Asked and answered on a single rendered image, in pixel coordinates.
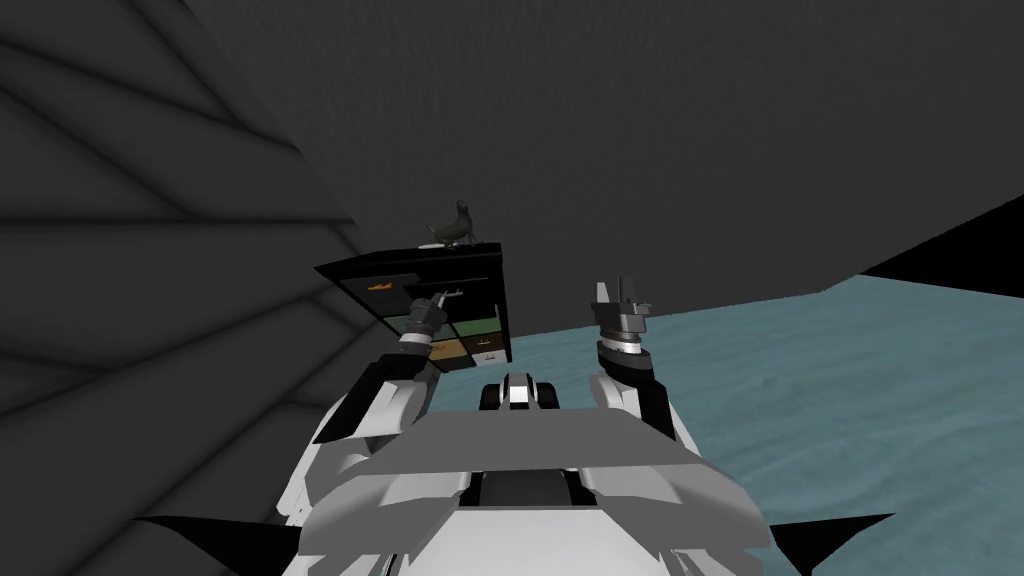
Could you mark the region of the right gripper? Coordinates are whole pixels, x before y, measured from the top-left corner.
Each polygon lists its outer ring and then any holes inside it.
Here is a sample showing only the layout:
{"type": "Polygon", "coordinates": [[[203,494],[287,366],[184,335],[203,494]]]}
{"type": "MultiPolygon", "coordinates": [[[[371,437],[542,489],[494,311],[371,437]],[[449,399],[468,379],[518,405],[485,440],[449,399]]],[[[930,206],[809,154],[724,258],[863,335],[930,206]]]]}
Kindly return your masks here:
{"type": "Polygon", "coordinates": [[[603,338],[638,341],[639,335],[647,331],[646,318],[650,315],[650,305],[636,303],[636,289],[630,277],[620,276],[617,286],[618,302],[610,302],[607,284],[597,282],[595,303],[591,304],[591,310],[603,338]]]}

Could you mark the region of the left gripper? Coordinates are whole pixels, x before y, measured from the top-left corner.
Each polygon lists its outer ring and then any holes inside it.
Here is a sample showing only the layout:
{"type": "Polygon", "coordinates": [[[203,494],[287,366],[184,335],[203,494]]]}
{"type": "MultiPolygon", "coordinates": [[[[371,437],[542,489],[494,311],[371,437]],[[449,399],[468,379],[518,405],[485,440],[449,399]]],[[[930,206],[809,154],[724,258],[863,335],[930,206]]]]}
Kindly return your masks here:
{"type": "Polygon", "coordinates": [[[444,300],[463,294],[462,290],[453,290],[435,293],[431,299],[414,300],[402,337],[433,338],[447,321],[447,314],[442,310],[444,300]]]}

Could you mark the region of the black cabinet with coloured drawers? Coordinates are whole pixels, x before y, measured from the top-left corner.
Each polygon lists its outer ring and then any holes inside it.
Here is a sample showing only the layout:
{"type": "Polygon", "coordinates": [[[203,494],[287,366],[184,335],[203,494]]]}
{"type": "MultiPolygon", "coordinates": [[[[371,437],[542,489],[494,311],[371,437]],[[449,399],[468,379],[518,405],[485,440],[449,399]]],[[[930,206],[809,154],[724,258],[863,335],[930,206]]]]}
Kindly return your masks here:
{"type": "Polygon", "coordinates": [[[429,359],[443,372],[512,360],[502,249],[498,243],[459,245],[454,249],[436,244],[382,250],[322,264],[314,271],[396,335],[406,328],[409,314],[376,316],[356,301],[340,280],[415,273],[420,281],[406,287],[413,301],[429,299],[439,292],[462,290],[463,295],[445,299],[447,321],[434,336],[429,359]]]}

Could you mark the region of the dark grey drawer front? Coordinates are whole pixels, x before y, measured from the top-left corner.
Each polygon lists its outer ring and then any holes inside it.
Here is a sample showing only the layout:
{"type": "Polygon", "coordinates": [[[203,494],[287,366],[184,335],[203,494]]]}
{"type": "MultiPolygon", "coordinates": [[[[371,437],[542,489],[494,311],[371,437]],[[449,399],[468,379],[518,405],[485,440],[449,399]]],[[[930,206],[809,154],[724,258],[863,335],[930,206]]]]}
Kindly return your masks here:
{"type": "Polygon", "coordinates": [[[415,285],[420,277],[415,273],[388,274],[341,279],[340,284],[352,293],[354,299],[372,314],[386,318],[404,316],[410,312],[413,297],[406,289],[415,285]],[[393,281],[394,287],[385,291],[368,291],[367,287],[379,282],[393,281]]]}

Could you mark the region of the dark seal figurine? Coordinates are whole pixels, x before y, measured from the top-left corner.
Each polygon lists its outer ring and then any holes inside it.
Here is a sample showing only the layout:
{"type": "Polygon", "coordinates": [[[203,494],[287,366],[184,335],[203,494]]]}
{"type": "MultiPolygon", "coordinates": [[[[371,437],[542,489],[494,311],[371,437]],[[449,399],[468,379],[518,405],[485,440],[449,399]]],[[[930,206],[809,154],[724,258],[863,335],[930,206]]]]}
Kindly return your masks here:
{"type": "Polygon", "coordinates": [[[481,239],[474,233],[473,220],[468,205],[463,200],[457,200],[455,207],[457,215],[451,224],[440,229],[427,227],[435,242],[441,244],[446,249],[454,249],[462,239],[467,239],[470,245],[480,243],[481,239]]]}

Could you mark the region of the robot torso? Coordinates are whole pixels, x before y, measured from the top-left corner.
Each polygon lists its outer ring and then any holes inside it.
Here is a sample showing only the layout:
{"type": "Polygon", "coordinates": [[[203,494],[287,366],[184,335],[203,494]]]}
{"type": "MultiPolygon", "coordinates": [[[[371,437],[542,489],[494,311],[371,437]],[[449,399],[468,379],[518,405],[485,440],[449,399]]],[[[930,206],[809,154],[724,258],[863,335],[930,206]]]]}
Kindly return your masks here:
{"type": "Polygon", "coordinates": [[[675,410],[681,441],[604,372],[591,387],[596,407],[559,410],[512,374],[496,410],[424,414],[340,474],[329,448],[276,576],[763,576],[767,522],[675,410]]]}

